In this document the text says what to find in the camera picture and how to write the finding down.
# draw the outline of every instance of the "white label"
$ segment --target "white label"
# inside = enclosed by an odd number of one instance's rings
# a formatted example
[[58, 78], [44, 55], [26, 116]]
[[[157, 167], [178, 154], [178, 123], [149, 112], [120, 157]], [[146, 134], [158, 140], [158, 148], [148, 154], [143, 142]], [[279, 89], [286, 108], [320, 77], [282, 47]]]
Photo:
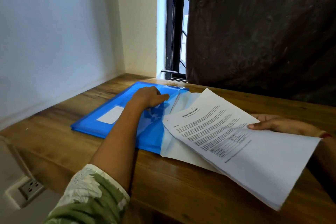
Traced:
[[123, 112], [123, 110], [124, 110], [123, 107], [115, 106], [110, 111], [108, 111], [106, 114], [99, 117], [97, 120], [100, 121], [100, 122], [113, 124], [118, 120], [118, 118], [121, 115], [121, 113]]

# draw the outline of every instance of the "green floral shirt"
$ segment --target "green floral shirt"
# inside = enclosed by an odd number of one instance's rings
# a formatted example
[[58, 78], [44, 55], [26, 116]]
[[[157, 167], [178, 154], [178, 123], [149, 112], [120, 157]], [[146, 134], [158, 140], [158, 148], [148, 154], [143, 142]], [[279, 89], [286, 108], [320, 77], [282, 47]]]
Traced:
[[71, 179], [45, 224], [120, 223], [129, 200], [111, 176], [88, 164]]

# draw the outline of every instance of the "dark curtain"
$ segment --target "dark curtain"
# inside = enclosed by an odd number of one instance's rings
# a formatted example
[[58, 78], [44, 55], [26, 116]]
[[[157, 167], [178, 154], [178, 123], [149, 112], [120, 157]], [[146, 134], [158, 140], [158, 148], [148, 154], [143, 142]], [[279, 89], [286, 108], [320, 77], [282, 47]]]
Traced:
[[336, 106], [336, 0], [190, 0], [190, 83]]

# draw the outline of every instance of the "wooden table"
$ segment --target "wooden table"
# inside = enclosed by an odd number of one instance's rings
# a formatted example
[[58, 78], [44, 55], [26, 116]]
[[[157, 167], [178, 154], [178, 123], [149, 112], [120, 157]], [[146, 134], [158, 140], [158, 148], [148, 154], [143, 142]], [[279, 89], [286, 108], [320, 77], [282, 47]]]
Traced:
[[[70, 125], [136, 81], [178, 85], [202, 92], [204, 86], [125, 74], [61, 102], [0, 132], [33, 174], [62, 192], [71, 176], [102, 139], [70, 130]], [[336, 130], [336, 108], [210, 88], [249, 113], [273, 113]], [[174, 159], [139, 150], [132, 200], [185, 223], [336, 223], [336, 205], [305, 169], [280, 212], [264, 205], [229, 178]]]

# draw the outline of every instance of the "blue plastic folder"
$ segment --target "blue plastic folder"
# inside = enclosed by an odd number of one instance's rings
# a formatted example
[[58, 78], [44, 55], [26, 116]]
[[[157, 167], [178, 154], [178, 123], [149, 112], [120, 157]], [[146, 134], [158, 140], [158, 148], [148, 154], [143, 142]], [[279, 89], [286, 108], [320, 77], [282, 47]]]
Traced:
[[188, 91], [187, 88], [136, 82], [88, 115], [84, 116], [82, 119], [76, 121], [70, 127], [75, 131], [105, 138], [115, 123], [108, 124], [98, 121], [97, 119], [109, 112], [115, 106], [125, 107], [138, 89], [150, 86], [157, 87], [161, 94], [168, 93], [170, 98], [164, 103], [149, 110], [145, 110], [142, 113], [137, 130], [136, 147], [159, 154], [164, 133], [162, 117], [170, 112], [172, 108], [172, 104], [170, 103], [174, 102], [173, 99], [176, 99], [179, 94]]

